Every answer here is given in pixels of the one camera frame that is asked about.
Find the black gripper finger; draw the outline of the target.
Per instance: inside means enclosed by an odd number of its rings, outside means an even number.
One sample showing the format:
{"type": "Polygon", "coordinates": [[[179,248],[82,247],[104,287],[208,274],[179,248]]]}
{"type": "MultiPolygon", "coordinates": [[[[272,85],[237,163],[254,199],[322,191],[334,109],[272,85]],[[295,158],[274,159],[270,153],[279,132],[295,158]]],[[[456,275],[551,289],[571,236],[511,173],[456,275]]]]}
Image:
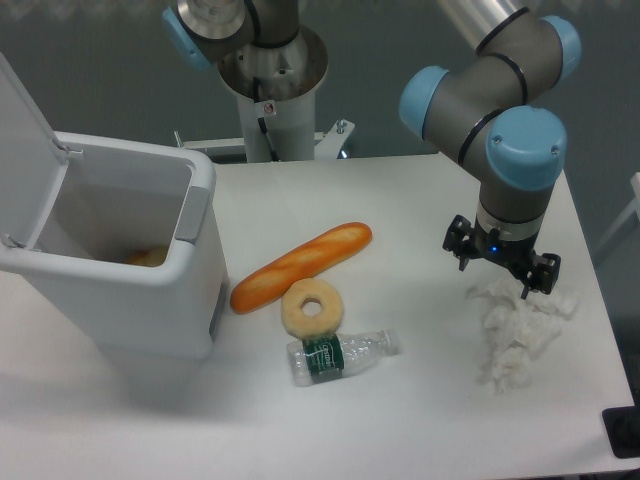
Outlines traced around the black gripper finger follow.
{"type": "Polygon", "coordinates": [[[458,260],[458,269],[464,271],[470,260],[478,258],[475,245],[475,228],[462,215],[456,215],[450,223],[442,248],[458,260]]]}
{"type": "Polygon", "coordinates": [[[511,267],[511,274],[523,285],[520,298],[526,300],[531,292],[550,295],[558,280],[560,267],[561,257],[552,253],[532,253],[511,267]]]}

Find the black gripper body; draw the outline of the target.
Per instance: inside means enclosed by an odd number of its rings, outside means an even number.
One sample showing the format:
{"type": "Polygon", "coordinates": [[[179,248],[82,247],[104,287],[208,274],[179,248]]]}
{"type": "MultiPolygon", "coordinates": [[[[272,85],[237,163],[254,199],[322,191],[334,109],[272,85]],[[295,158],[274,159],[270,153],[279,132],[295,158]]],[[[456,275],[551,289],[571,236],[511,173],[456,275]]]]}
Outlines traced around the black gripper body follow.
{"type": "Polygon", "coordinates": [[[487,260],[513,274],[527,274],[540,261],[534,249],[540,228],[540,217],[525,223],[509,223],[477,215],[469,258],[487,260]]]}

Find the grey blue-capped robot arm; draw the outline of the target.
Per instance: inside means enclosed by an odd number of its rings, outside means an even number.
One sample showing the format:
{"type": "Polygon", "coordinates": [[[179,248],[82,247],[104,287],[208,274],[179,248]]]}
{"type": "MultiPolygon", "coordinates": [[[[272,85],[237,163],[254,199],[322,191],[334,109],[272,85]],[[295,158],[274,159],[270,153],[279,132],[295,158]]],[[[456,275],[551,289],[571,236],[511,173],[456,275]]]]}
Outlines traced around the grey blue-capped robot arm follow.
{"type": "MultiPolygon", "coordinates": [[[[403,124],[480,184],[473,220],[454,218],[443,247],[461,265],[483,258],[525,293],[550,293],[561,260],[534,246],[567,146],[563,123],[534,99],[570,75],[581,41],[566,20],[535,17],[520,1],[444,1],[475,50],[460,73],[417,72],[399,101],[403,124]]],[[[316,160],[315,93],[328,54],[294,1],[179,1],[162,15],[196,69],[216,66],[235,95],[251,162],[316,160]]]]}

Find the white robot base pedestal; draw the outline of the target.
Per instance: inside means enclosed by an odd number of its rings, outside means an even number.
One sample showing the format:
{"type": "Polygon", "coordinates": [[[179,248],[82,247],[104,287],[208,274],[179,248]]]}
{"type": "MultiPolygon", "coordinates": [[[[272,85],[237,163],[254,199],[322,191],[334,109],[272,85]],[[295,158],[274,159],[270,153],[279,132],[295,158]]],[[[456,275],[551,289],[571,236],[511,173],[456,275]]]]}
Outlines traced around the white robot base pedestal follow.
{"type": "Polygon", "coordinates": [[[247,162],[314,158],[315,96],[327,70],[326,46],[306,26],[284,46],[249,44],[218,63],[236,98],[247,162]]]}

